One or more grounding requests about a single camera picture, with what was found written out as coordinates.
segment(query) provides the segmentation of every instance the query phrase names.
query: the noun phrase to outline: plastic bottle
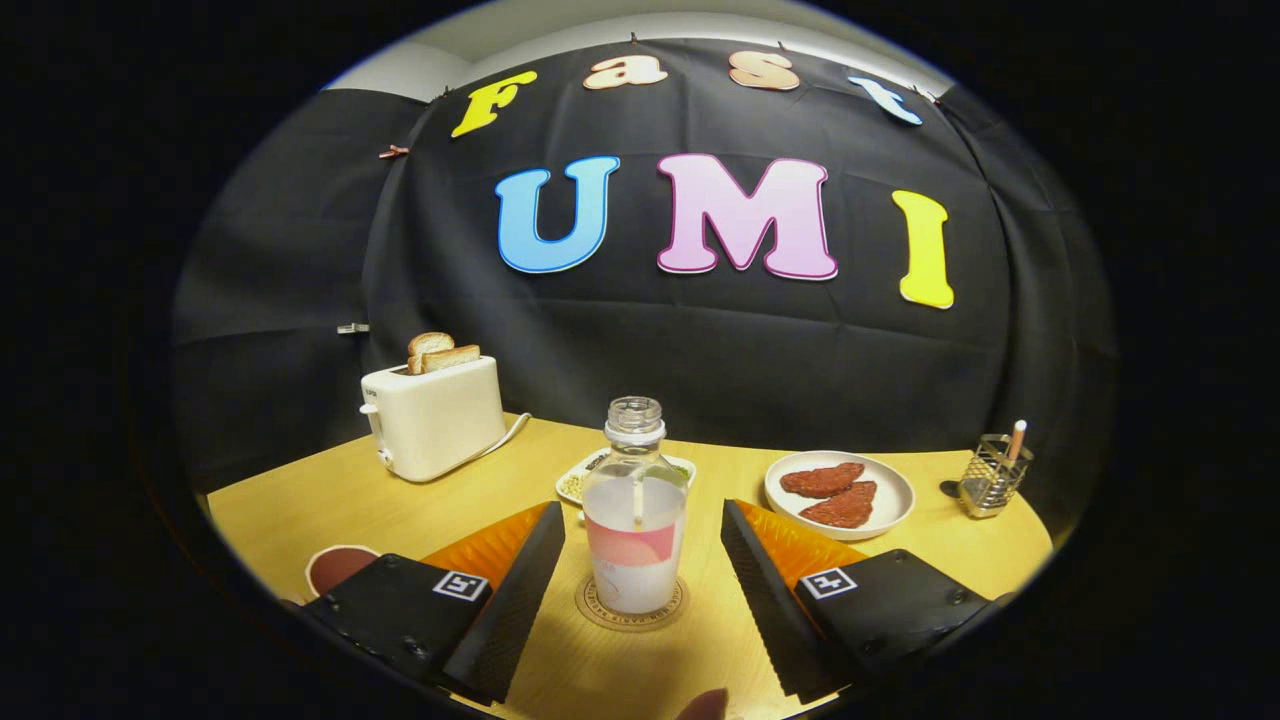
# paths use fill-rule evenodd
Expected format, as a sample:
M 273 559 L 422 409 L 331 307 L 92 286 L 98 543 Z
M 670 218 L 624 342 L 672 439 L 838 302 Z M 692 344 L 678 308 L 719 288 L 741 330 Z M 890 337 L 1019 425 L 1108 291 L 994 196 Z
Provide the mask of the plastic bottle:
M 609 404 L 609 455 L 582 479 L 582 511 L 600 602 L 614 612 L 662 609 L 676 588 L 689 478 L 658 452 L 662 405 L 648 397 Z

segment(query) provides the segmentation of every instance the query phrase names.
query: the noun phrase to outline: black cloth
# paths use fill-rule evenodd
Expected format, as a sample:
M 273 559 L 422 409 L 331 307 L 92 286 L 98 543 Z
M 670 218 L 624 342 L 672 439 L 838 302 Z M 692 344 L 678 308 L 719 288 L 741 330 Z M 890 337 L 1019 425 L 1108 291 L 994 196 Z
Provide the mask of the black cloth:
M 892 452 L 973 447 L 1025 418 L 1038 460 L 1024 492 L 1061 534 L 1101 473 L 1116 356 L 1101 263 L 1068 193 L 963 90 L 934 105 L 791 51 L 800 87 L 753 90 L 728 76 L 739 50 L 780 51 L 622 42 L 526 63 L 425 108 L 316 96 L 224 192 L 179 292 L 179 424 L 200 425 L 186 437 L 209 487 L 366 433 L 360 375 L 403 364 L 408 338 L 436 329 L 498 359 L 506 410 L 579 425 L 602 425 L 609 400 L 634 393 L 663 404 L 675 439 Z M 667 79 L 582 87 L 595 63 L 634 54 L 658 58 Z M 538 79 L 492 124 L 451 137 L 471 91 L 529 69 Z M 897 92 L 923 124 L 890 117 L 849 76 Z M 326 152 L 302 158 L 321 137 Z M 390 142 L 411 154 L 378 160 Z M 823 165 L 838 275 L 767 272 L 773 229 L 735 270 L 709 227 L 717 268 L 662 270 L 672 183 L 657 164 L 680 152 L 717 156 L 748 193 L 776 159 Z M 538 232 L 558 240 L 575 222 L 563 170 L 595 155 L 621 161 L 599 250 L 559 273 L 504 264 L 498 182 L 547 169 Z M 895 190 L 947 210 L 947 310 L 900 295 Z M 339 202 L 351 211 L 325 215 Z M 334 333 L 361 320 L 367 336 Z
M 174 418 L 198 492 L 369 433 L 361 273 L 390 143 L 424 102 L 320 92 L 210 208 L 174 296 Z

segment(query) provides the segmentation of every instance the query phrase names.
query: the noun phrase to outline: yellow letter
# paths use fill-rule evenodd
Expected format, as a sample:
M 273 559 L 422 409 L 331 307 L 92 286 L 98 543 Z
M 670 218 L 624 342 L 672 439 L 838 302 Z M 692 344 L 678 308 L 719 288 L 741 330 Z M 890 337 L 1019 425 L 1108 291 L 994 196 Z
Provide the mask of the yellow letter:
M 627 55 L 591 65 L 594 76 L 582 81 L 588 90 L 607 90 L 620 85 L 652 85 L 667 79 L 653 55 Z
M 529 85 L 535 79 L 538 79 L 538 73 L 529 70 L 507 79 L 500 79 L 493 85 L 486 85 L 472 92 L 468 96 L 471 97 L 471 105 L 467 105 L 467 113 L 462 115 L 462 123 L 453 128 L 453 137 L 483 128 L 497 120 L 498 115 L 493 113 L 493 108 L 511 105 L 511 101 L 516 99 L 516 85 Z
M 742 50 L 728 56 L 728 64 L 733 69 L 728 77 L 733 82 L 746 87 L 763 87 L 765 90 L 792 90 L 800 87 L 800 78 L 786 69 L 791 67 L 791 60 L 782 55 L 769 53 L 756 53 L 755 50 Z
M 920 305 L 946 310 L 955 304 L 947 284 L 947 258 L 942 245 L 942 223 L 947 209 L 932 197 L 905 190 L 893 191 L 893 202 L 906 215 L 908 270 L 899 291 Z

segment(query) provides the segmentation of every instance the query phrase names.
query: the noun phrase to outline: letter u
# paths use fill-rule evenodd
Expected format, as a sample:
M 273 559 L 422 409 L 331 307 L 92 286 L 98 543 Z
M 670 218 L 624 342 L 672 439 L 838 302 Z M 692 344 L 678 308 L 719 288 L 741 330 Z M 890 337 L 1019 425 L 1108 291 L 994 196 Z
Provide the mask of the letter u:
M 581 264 L 604 241 L 608 219 L 609 174 L 621 163 L 612 155 L 584 158 L 564 168 L 577 181 L 573 229 L 561 240 L 538 237 L 538 193 L 552 174 L 545 169 L 511 176 L 494 188 L 502 199 L 498 214 L 498 252 L 522 273 L 558 273 Z

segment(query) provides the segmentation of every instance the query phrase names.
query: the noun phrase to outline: orange letter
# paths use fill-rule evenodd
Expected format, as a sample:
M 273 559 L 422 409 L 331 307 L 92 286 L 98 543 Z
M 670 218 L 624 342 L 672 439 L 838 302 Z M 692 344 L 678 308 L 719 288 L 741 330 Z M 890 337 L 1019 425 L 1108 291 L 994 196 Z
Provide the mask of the orange letter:
M 730 55 L 728 64 L 733 65 L 728 77 L 745 87 L 763 87 L 765 90 L 800 87 L 800 78 L 786 69 L 791 67 L 791 60 L 782 55 L 744 50 Z
M 588 90 L 608 90 L 620 85 L 652 85 L 667 79 L 653 55 L 627 55 L 591 65 L 594 76 L 582 81 Z
M 477 88 L 468 96 L 471 97 L 471 105 L 467 105 L 467 113 L 462 115 L 462 123 L 453 128 L 453 137 L 483 128 L 497 120 L 498 115 L 493 113 L 493 109 L 495 106 L 506 108 L 511 105 L 511 101 L 516 99 L 516 86 L 529 85 L 535 79 L 538 79 L 538 73 L 527 70 Z

